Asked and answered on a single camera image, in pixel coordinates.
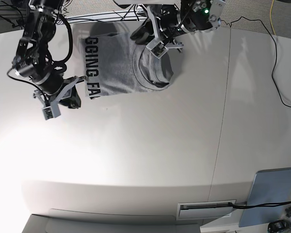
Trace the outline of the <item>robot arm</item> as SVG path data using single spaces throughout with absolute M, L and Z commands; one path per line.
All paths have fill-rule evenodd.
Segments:
M 70 24 L 62 15 L 62 0 L 31 0 L 30 13 L 19 40 L 12 67 L 16 75 L 23 77 L 22 82 L 35 88 L 34 98 L 39 98 L 45 107 L 55 101 L 60 93 L 59 104 L 70 109 L 81 107 L 81 99 L 73 86 L 72 78 L 64 79 L 66 63 L 73 52 L 73 35 Z M 52 58 L 48 43 L 56 33 L 56 22 L 61 20 L 68 33 L 67 56 L 59 61 Z
M 183 49 L 177 37 L 218 29 L 225 5 L 225 0 L 182 0 L 180 8 L 175 4 L 142 4 L 146 19 L 130 39 L 161 58 L 170 49 Z

